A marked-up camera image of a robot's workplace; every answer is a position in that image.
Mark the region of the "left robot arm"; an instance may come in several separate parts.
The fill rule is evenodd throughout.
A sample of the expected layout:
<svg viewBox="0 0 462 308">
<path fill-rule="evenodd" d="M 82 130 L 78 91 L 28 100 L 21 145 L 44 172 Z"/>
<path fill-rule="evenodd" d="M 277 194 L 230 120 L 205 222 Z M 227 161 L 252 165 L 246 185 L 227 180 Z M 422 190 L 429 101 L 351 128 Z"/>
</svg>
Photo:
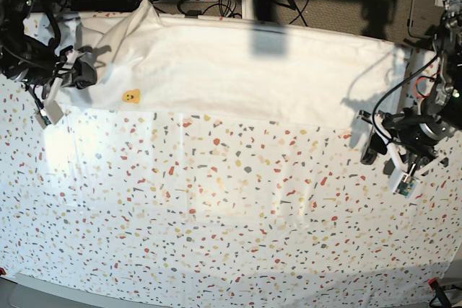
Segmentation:
<svg viewBox="0 0 462 308">
<path fill-rule="evenodd" d="M 361 163 L 371 165 L 377 156 L 388 154 L 391 175 L 401 170 L 408 176 L 437 159 L 435 147 L 461 130 L 461 0 L 442 0 L 443 13 L 432 36 L 434 57 L 423 67 L 386 92 L 372 112 L 361 110 L 359 118 L 372 126 Z M 400 113 L 390 114 L 379 107 L 394 92 L 410 81 L 424 76 L 432 64 L 437 72 L 431 77 L 432 88 L 419 103 Z"/>
</svg>

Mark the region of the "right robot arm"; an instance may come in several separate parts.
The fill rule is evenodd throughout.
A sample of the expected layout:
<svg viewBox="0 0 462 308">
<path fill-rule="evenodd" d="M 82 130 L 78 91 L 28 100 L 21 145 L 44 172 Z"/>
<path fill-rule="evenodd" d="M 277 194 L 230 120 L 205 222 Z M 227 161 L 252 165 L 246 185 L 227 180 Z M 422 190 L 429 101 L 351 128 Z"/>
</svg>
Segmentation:
<svg viewBox="0 0 462 308">
<path fill-rule="evenodd" d="M 44 44 L 25 34 L 24 20 L 38 2 L 52 29 Z M 43 88 L 47 97 L 52 84 L 59 79 L 63 87 L 86 89 L 97 82 L 95 70 L 81 60 L 82 50 L 68 46 L 57 53 L 61 31 L 52 12 L 54 0 L 1 0 L 1 75 L 19 82 L 34 92 Z"/>
</svg>

